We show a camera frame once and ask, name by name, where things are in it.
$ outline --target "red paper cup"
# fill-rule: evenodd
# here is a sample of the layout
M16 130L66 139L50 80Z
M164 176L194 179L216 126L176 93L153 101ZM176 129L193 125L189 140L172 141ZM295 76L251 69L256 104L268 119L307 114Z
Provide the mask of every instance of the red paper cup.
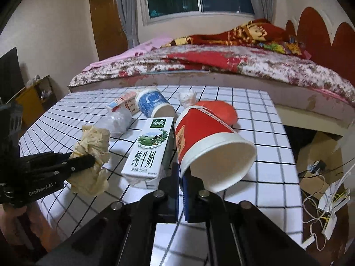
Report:
M175 123L180 177L190 167L214 193L240 181L253 165L256 147L202 106L186 108Z

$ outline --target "black monitor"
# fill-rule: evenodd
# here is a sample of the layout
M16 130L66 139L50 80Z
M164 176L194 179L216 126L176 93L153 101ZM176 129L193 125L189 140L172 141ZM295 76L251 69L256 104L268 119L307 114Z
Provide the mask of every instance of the black monitor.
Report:
M24 87L16 47L0 57L0 98L8 102Z

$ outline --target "blue paper cup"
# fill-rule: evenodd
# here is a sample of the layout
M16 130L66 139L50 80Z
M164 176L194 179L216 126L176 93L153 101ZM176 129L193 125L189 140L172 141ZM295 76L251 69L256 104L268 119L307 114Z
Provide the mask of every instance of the blue paper cup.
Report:
M147 118L175 117L175 109L156 88L138 93L136 105Z

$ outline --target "checkered tablecloth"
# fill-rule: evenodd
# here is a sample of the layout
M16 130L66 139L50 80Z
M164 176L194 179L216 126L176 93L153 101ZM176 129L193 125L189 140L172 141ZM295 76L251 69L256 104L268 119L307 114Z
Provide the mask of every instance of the checkered tablecloth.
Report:
M136 89L118 88L68 94L49 109L20 139L21 155L53 150L67 153L81 137L81 126L93 125L106 115L106 105L120 94ZM284 127L269 95L263 91L212 86L158 86L179 114L183 111L176 98L182 89L193 89L198 99L223 100L234 106L238 123L233 128L255 143L257 159L251 170L234 186L220 195L238 203L249 200L297 243L302 242L301 193L294 158ZM69 185L39 200L41 211L62 239L80 229L111 202L138 201L151 190L129 186L121 177L130 149L146 117L133 116L132 124L119 139L110 138L111 159L104 165L109 171L109 189L88 198L70 192ZM176 149L172 162L177 160ZM183 215L182 193L179 197L179 223L158 224L151 265L204 265L208 252L202 224L190 225Z

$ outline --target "red headboard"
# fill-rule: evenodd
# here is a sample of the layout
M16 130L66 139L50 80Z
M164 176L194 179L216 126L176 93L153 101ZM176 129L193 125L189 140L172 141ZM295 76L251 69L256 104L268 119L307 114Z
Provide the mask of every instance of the red headboard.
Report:
M290 20L285 30L295 35ZM331 44L323 18L315 9L307 7L301 14L296 37L306 44L312 61L336 71L355 86L355 31L348 23L339 25Z

